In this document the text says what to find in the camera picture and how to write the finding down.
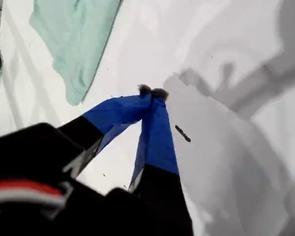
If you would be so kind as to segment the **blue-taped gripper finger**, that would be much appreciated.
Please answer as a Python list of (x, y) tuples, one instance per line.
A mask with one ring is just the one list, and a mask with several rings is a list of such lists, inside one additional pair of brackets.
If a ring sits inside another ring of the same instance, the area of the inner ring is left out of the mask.
[(158, 210), (187, 212), (165, 104), (168, 93), (161, 88), (140, 91), (151, 95), (151, 105), (142, 119), (129, 190)]
[(61, 147), (63, 157), (76, 157), (88, 150), (96, 156), (129, 126), (139, 122), (151, 102), (152, 89), (140, 85), (138, 95), (110, 98), (62, 125), (58, 130), (69, 140), (69, 146)]

